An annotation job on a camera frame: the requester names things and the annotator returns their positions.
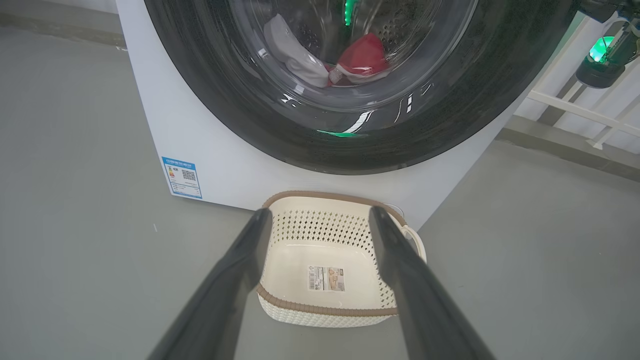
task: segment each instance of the white cloth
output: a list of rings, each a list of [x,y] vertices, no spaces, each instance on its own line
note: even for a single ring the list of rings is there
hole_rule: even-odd
[[[264,25],[264,38],[271,54],[294,75],[311,85],[327,86],[329,72],[324,64],[300,44],[280,14]]]

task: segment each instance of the washing machine door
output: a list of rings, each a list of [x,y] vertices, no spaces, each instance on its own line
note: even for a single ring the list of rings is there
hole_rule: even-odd
[[[577,11],[572,0],[145,1],[177,70],[229,129],[292,165],[353,175],[478,132]]]

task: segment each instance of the blue label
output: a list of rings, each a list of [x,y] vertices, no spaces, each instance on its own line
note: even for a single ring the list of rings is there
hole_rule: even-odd
[[[202,199],[196,165],[186,161],[162,157],[164,171],[169,180],[171,191],[182,195]]]

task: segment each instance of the door glass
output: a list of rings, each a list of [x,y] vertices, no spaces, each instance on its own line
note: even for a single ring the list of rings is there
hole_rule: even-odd
[[[476,0],[235,0],[252,58],[282,92],[327,111],[375,110],[423,84]]]

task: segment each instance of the laundry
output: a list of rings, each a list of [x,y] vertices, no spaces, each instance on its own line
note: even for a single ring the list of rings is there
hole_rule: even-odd
[[[384,78],[389,72],[382,41],[369,33],[344,51],[336,67],[329,72],[329,80],[337,84],[346,76],[354,84],[365,84]]]
[[[264,25],[264,38],[271,54],[294,75],[314,86],[329,85],[329,72],[324,63],[300,44],[280,14]]]

